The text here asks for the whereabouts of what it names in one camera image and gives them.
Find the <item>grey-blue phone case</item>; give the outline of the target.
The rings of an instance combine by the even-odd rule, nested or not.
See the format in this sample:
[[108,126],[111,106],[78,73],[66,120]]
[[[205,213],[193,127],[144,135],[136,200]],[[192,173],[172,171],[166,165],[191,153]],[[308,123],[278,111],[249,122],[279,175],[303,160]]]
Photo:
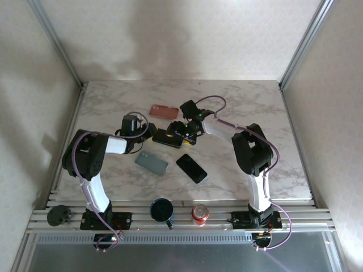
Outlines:
[[158,176],[163,176],[169,166],[168,162],[146,151],[141,151],[135,163]]

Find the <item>black phone with pale-blue edge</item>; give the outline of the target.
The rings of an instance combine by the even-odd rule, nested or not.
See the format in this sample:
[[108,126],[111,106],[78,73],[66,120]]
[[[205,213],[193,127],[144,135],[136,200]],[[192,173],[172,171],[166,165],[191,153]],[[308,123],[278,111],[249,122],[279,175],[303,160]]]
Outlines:
[[188,154],[184,154],[177,161],[179,168],[195,183],[204,181],[208,174]]

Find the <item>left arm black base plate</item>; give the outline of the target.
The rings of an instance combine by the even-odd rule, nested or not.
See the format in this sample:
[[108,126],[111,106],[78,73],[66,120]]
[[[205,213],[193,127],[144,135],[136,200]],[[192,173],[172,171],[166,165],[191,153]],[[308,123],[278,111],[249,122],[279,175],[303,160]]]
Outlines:
[[[132,223],[132,213],[130,212],[109,212],[107,215],[100,213],[103,220],[114,230],[129,230]],[[97,217],[97,215],[86,210],[81,219],[81,230],[108,230],[108,227]]]

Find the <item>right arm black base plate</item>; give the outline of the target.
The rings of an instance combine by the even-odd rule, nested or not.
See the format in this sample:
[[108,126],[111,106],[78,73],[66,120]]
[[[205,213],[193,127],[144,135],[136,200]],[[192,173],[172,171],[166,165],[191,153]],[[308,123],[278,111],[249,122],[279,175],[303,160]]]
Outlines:
[[280,213],[274,211],[272,215],[263,219],[261,222],[258,218],[252,219],[252,215],[248,211],[233,211],[231,218],[227,220],[232,224],[233,229],[282,229],[282,221]]

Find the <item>black round plug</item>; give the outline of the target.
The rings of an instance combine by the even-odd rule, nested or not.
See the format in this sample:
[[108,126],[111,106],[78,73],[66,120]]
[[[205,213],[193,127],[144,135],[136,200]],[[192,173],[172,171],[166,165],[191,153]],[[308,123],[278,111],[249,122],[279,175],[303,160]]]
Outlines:
[[54,206],[47,214],[47,222],[50,226],[56,227],[65,224],[71,214],[71,210],[65,205]]

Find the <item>aluminium rail bed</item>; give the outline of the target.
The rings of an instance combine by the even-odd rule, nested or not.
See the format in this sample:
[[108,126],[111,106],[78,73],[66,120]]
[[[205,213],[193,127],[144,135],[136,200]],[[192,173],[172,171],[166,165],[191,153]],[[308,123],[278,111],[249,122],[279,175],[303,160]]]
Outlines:
[[[50,200],[44,210],[33,210],[26,227],[27,233],[72,233],[80,232],[82,214],[85,211],[81,201],[63,201],[63,205],[71,210],[68,222],[56,227],[47,223],[47,213],[51,208],[60,205],[59,201]],[[246,201],[203,201],[209,210],[209,217],[203,226],[198,226],[192,219],[191,210],[195,201],[174,201],[172,225],[175,232],[232,232],[228,219],[233,211],[246,211]],[[328,208],[317,208],[312,200],[277,201],[287,214],[281,216],[283,231],[289,230],[289,222],[296,232],[303,231],[334,231],[335,224]],[[167,232],[165,224],[157,223],[149,214],[151,201],[114,201],[115,212],[132,213],[129,232]]]

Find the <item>dark blue mug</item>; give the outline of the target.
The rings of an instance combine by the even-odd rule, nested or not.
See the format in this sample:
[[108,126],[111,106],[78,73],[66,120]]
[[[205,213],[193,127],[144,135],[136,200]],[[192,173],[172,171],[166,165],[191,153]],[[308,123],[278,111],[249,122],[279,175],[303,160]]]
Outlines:
[[173,230],[171,218],[174,213],[172,203],[165,199],[159,198],[152,202],[150,205],[150,216],[158,223],[164,223],[168,226],[169,230]]

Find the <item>aluminium side rail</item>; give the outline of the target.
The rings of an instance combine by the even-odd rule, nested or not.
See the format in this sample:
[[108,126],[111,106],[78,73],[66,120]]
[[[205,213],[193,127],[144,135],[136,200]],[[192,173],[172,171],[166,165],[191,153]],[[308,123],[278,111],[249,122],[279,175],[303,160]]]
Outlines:
[[45,199],[40,204],[41,208],[46,208],[49,197],[52,194],[52,191],[56,190],[58,187],[58,183],[60,181],[60,176],[61,176],[61,172],[62,172],[62,167],[61,167],[62,157],[67,149],[67,146],[69,145],[69,143],[72,139],[73,131],[74,131],[74,128],[77,123],[79,111],[82,106],[86,90],[87,90],[87,84],[84,84],[82,86],[82,88],[79,89],[79,92],[77,95],[77,100],[75,102],[75,106],[72,109],[70,121],[68,122],[68,125],[65,130],[65,134],[64,134],[64,139],[62,140],[62,143],[61,143],[60,153],[57,157],[55,166],[52,168],[53,171],[52,171],[52,178],[50,180],[51,181],[50,186],[45,195]]

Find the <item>grey metal panel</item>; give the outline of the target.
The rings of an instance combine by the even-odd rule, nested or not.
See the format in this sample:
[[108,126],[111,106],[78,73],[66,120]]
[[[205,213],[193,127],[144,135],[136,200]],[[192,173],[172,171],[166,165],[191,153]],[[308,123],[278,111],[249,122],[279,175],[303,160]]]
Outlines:
[[11,272],[350,272],[333,234],[297,232],[281,247],[248,244],[40,245],[30,235]]

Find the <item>aluminium frame post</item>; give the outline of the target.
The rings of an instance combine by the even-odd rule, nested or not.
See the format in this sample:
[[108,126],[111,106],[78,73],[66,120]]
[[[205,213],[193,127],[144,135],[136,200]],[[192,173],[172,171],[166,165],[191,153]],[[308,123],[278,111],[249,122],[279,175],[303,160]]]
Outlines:
[[84,83],[80,79],[76,69],[74,68],[69,56],[66,53],[65,48],[62,45],[61,40],[59,39],[55,29],[52,26],[52,23],[46,13],[46,10],[41,3],[41,0],[26,0],[29,7],[31,8],[33,14],[35,15],[36,19],[40,23],[44,33],[48,37],[50,43],[54,47],[57,55],[59,56],[60,60],[64,64],[67,71],[70,73],[71,77],[75,81],[76,85],[82,89]]
[[318,33],[334,1],[335,0],[320,1],[316,12],[314,13],[312,19],[310,20],[309,25],[307,26],[286,70],[284,71],[278,83],[281,92],[283,92],[287,88],[294,73],[298,69],[305,54],[307,53],[312,41],[314,40],[316,34]]

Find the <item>small black controller board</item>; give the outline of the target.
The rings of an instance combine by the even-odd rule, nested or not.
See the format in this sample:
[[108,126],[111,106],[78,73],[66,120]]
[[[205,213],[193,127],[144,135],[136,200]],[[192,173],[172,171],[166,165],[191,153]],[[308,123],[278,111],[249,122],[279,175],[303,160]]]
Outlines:
[[267,248],[271,243],[271,233],[252,233],[252,245],[260,248]]
[[93,238],[93,246],[96,248],[109,248],[117,241],[115,235],[97,233]]

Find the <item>red drink can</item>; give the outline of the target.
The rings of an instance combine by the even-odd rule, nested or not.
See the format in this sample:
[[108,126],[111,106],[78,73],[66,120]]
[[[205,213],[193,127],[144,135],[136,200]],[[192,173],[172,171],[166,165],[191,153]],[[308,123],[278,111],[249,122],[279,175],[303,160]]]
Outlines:
[[209,217],[209,210],[203,204],[196,204],[192,208],[191,215],[198,226],[203,226]]

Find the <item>pink phone case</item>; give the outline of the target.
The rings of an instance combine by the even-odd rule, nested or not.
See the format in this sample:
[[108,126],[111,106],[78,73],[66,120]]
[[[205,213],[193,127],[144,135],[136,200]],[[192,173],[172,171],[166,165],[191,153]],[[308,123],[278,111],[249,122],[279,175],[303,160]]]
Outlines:
[[179,109],[166,105],[152,104],[149,115],[156,118],[175,120],[179,114]]

